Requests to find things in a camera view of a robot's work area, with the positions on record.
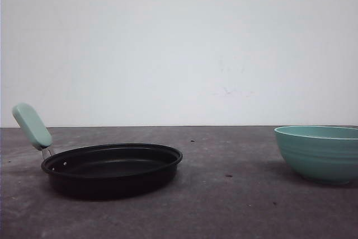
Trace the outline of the black frying pan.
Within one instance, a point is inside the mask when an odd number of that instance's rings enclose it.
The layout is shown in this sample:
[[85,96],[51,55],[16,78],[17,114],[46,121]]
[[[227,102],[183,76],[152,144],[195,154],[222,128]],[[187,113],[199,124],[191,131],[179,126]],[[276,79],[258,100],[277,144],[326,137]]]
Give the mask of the black frying pan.
[[175,178],[183,158],[173,147],[147,143],[103,144],[52,154],[52,136],[32,106],[17,104],[12,115],[43,154],[41,169],[50,186],[71,198],[107,200],[155,191]]

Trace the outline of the teal green bowl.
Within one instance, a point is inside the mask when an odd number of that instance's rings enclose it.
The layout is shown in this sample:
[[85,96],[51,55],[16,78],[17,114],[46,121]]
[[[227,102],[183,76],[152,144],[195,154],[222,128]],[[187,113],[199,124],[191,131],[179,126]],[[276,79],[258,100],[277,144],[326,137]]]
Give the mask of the teal green bowl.
[[297,125],[274,129],[285,162],[303,178],[329,185],[357,179],[357,129]]

